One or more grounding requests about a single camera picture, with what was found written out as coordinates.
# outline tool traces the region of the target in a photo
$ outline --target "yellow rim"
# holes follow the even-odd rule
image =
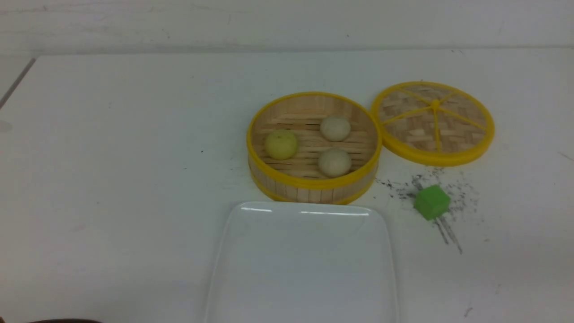
[[[359,168],[358,170],[356,170],[354,172],[351,172],[345,176],[341,176],[338,178],[307,179],[307,178],[298,178],[298,177],[289,176],[287,174],[284,174],[284,173],[281,173],[277,170],[274,170],[273,168],[271,168],[271,166],[267,165],[261,158],[259,158],[259,156],[257,156],[257,154],[255,153],[255,149],[253,148],[253,145],[251,144],[251,129],[253,128],[253,125],[255,124],[255,120],[257,120],[257,118],[259,118],[259,116],[265,110],[267,110],[269,107],[275,105],[277,102],[283,101],[286,99],[291,99],[294,97],[302,97],[305,95],[324,95],[326,97],[333,97],[333,98],[341,99],[341,100],[347,101],[348,103],[360,108],[361,110],[363,110],[363,112],[365,114],[367,114],[367,116],[371,119],[371,121],[375,125],[375,129],[377,130],[377,147],[375,149],[375,153],[373,154],[371,159],[365,165],[363,165],[361,168]],[[273,100],[273,101],[269,102],[267,105],[265,105],[255,115],[255,117],[253,117],[253,119],[251,120],[251,124],[249,125],[249,129],[247,130],[247,151],[248,151],[249,156],[251,156],[251,158],[255,162],[255,165],[257,165],[257,167],[268,177],[270,177],[270,178],[272,178],[278,182],[281,182],[283,184],[287,184],[287,185],[291,185],[291,186],[295,186],[295,187],[300,187],[302,189],[312,189],[312,190],[332,189],[335,187],[345,186],[345,185],[354,183],[357,180],[360,180],[365,175],[367,175],[373,169],[373,167],[376,165],[376,163],[378,162],[379,155],[381,154],[381,147],[382,147],[381,129],[379,127],[378,121],[375,118],[373,118],[373,116],[369,113],[369,111],[367,111],[367,109],[363,108],[360,104],[358,104],[355,101],[350,100],[346,97],[342,97],[340,95],[336,95],[336,94],[332,94],[332,93],[325,93],[325,92],[301,92],[301,93],[286,95],[284,97]]]
[[[255,183],[255,185],[257,185],[257,187],[259,188],[259,190],[261,190],[263,192],[263,194],[267,195],[270,199],[274,200],[274,201],[280,201],[280,202],[296,202],[296,201],[290,201],[282,196],[279,196],[273,192],[271,192],[270,190],[268,190],[265,186],[261,185],[261,183],[259,183],[259,181],[257,180],[257,178],[255,178],[255,176],[253,175],[253,172],[251,172],[251,178],[253,179],[253,182]],[[333,202],[330,204],[349,204],[352,201],[358,199],[359,197],[361,197],[367,190],[369,190],[369,188],[371,187],[371,185],[373,185],[373,182],[375,181],[375,178],[373,178],[364,188],[361,189],[361,191],[358,191],[356,194],[351,195],[348,198],[342,199],[340,201],[337,202]]]
[[[375,98],[373,105],[371,105],[371,112],[372,112],[374,118],[376,119],[377,124],[380,123],[380,121],[379,121],[379,107],[381,106],[382,101],[384,100],[384,98],[387,95],[389,95],[390,93],[392,93],[394,91],[401,90],[402,92],[410,94],[410,95],[426,102],[426,100],[419,98],[418,95],[416,95],[415,93],[409,93],[408,91],[402,90],[403,87],[414,86],[414,85],[430,85],[430,86],[436,86],[436,87],[441,87],[443,89],[451,90],[452,93],[447,95],[446,97],[442,98],[441,101],[444,101],[445,99],[447,99],[448,97],[450,97],[453,94],[460,94],[460,95],[466,97],[467,99],[469,99],[470,101],[472,101],[472,103],[474,103],[479,108],[480,112],[482,112],[482,114],[484,115],[484,119],[486,120],[486,127],[480,126],[480,125],[476,124],[475,122],[472,122],[470,120],[465,119],[464,117],[461,117],[461,116],[456,116],[456,117],[459,117],[461,120],[463,120],[465,122],[469,122],[470,124],[473,124],[473,125],[477,126],[478,128],[483,129],[484,132],[486,133],[486,135],[485,135],[484,139],[478,145],[476,145],[473,148],[471,148],[467,151],[464,151],[464,152],[455,152],[455,153],[429,152],[429,151],[422,151],[422,150],[407,146],[405,143],[403,143],[402,141],[399,141],[394,136],[392,136],[390,133],[388,133],[384,126],[379,125],[380,131],[381,131],[382,142],[386,148],[388,148],[390,151],[394,152],[395,154],[399,155],[400,157],[408,159],[412,162],[430,165],[430,166],[440,166],[440,167],[458,166],[458,165],[470,163],[473,160],[476,160],[478,157],[482,156],[488,150],[488,146],[490,146],[490,143],[492,142],[492,139],[494,138],[494,120],[492,119],[490,112],[488,112],[488,110],[482,105],[482,103],[480,103],[477,99],[475,99],[474,97],[472,97],[468,93],[463,92],[463,91],[461,91],[455,87],[451,87],[451,86],[440,84],[440,83],[406,82],[406,83],[400,83],[397,85],[393,85],[393,86],[385,89]],[[417,109],[414,111],[420,112],[424,109],[430,109],[430,107]],[[449,113],[449,111],[447,111],[445,109],[441,109],[441,111]],[[399,119],[399,118],[404,117],[404,116],[406,116],[406,114],[403,114],[401,116],[396,116],[395,118]],[[437,126],[435,126],[435,129],[436,129],[435,136],[438,138],[439,137],[439,134],[438,134],[439,128]],[[438,147],[440,146],[440,139],[437,140],[437,146]]]

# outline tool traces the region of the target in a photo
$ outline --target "rectangular plate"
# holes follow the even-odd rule
[[[398,322],[383,218],[356,206],[237,206],[223,234],[205,322]]]

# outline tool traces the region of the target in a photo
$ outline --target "white wall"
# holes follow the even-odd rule
[[[0,54],[574,46],[574,0],[1,0]]]

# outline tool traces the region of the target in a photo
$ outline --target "white table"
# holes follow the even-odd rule
[[[200,322],[228,212],[267,200],[255,112],[309,90],[368,107],[419,79],[470,92],[497,133],[456,168],[383,151],[354,202],[389,225],[402,322],[571,322],[571,49],[41,57],[0,111],[0,314]],[[412,209],[417,175],[453,195],[462,254]]]
[[[0,56],[0,108],[33,63],[29,57]]]

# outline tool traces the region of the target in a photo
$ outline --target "scattered crumbs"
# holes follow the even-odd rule
[[[562,157],[564,157],[564,158],[566,158],[566,159],[568,159],[568,160],[571,160],[571,161],[573,161],[573,162],[574,162],[574,159],[573,159],[573,158],[571,158],[570,156],[566,155],[565,153],[563,153],[563,152],[560,152],[560,151],[559,151],[558,153],[559,153],[559,154],[560,154]]]
[[[405,202],[414,202],[421,188],[437,184],[451,197],[449,213],[452,215],[453,221],[456,221],[457,218],[463,218],[466,214],[477,214],[479,194],[465,173],[459,171],[457,175],[456,173],[449,174],[448,179],[444,179],[446,178],[445,172],[446,168],[443,167],[425,167],[419,174],[412,175],[411,183],[397,183],[381,178],[375,178],[375,183],[386,186],[394,198]],[[484,223],[482,215],[474,220],[478,224]]]
[[[472,311],[472,307],[469,307],[466,312],[464,312],[464,317],[467,317],[470,311]]]

